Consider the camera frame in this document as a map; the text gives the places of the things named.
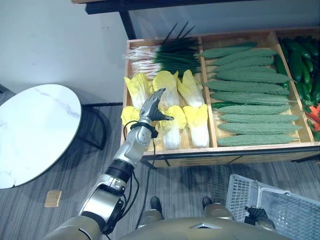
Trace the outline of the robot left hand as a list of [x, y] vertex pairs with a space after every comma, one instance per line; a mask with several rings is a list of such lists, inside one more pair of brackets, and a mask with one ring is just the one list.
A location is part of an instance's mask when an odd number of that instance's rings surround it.
[[139, 113], [139, 121], [152, 123], [154, 121], [173, 121], [174, 117], [163, 114], [159, 109], [159, 103], [166, 88], [155, 91], [142, 105]]

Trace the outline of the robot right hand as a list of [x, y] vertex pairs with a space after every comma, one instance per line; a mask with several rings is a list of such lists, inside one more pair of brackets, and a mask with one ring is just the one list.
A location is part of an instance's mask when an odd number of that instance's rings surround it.
[[268, 215], [263, 208], [256, 207], [246, 207], [245, 210], [249, 213], [248, 216], [245, 217], [244, 222], [246, 224], [255, 225], [260, 220], [268, 219]]

